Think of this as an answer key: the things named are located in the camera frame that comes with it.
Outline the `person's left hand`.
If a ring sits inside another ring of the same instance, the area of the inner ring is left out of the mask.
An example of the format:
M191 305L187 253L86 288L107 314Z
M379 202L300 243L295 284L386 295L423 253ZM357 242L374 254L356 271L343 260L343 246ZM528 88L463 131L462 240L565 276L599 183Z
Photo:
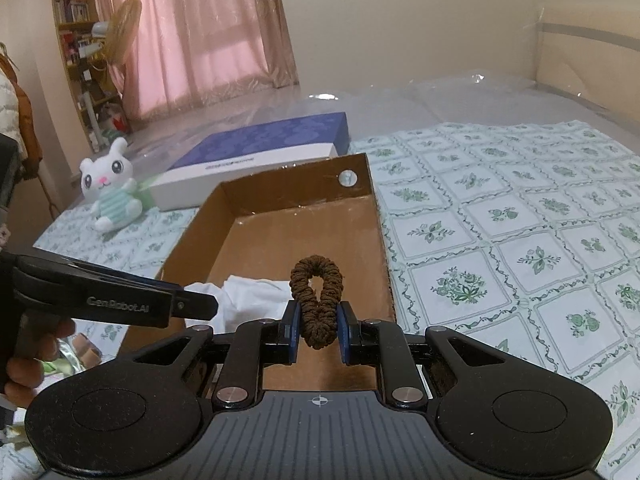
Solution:
M3 394L18 408L27 408L36 396L36 388L43 382L42 362L54 361L58 357L58 340L75 333L75 322L62 318L51 333L44 334L37 342L33 358L12 356L6 364L8 379L2 384Z

